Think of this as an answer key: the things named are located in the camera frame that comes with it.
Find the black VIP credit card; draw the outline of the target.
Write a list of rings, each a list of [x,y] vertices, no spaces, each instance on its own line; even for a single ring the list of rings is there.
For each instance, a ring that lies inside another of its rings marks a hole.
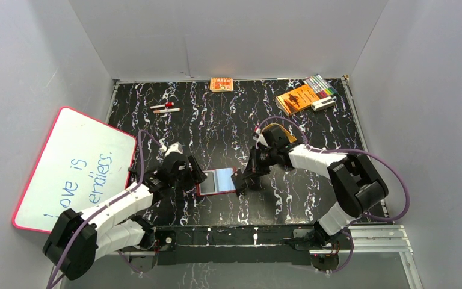
[[[199,194],[202,196],[216,192],[215,175],[213,172],[206,172],[207,178],[199,184]]]

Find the red leather card holder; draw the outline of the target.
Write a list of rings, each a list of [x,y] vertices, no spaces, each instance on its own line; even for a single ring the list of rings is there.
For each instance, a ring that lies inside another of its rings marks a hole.
[[[228,194],[228,193],[235,193],[235,186],[233,184],[231,175],[236,171],[233,167],[223,168],[223,169],[213,169],[213,170],[206,170],[206,172],[213,172],[215,175],[215,185],[216,185],[216,192],[214,194],[206,195],[206,196],[213,196],[218,194]],[[199,194],[199,184],[196,185],[197,195],[199,197],[205,197]]]

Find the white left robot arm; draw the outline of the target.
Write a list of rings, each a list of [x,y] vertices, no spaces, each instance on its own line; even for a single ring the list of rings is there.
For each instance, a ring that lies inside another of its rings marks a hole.
[[[106,202],[58,217],[42,252],[57,272],[75,280],[101,257],[124,247],[149,250],[156,243],[153,225],[136,213],[157,203],[165,191],[191,190],[207,179],[194,156],[168,154],[156,169],[143,172]]]

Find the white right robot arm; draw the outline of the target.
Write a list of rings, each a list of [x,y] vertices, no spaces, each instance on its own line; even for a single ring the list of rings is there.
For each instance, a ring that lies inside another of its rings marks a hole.
[[[331,249],[341,230],[389,194],[382,177],[363,153],[316,152],[280,125],[257,129],[254,139],[256,144],[250,149],[245,169],[231,176],[236,192],[244,192],[275,165],[286,170],[308,170],[329,179],[336,203],[315,222],[307,236],[322,249]]]

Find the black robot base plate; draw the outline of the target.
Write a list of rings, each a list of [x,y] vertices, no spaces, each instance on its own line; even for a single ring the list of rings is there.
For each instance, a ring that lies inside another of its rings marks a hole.
[[[321,246],[312,225],[159,226],[150,249],[129,246],[123,254],[136,266],[150,257],[155,265],[188,263],[288,263],[334,270],[346,263],[351,233]]]

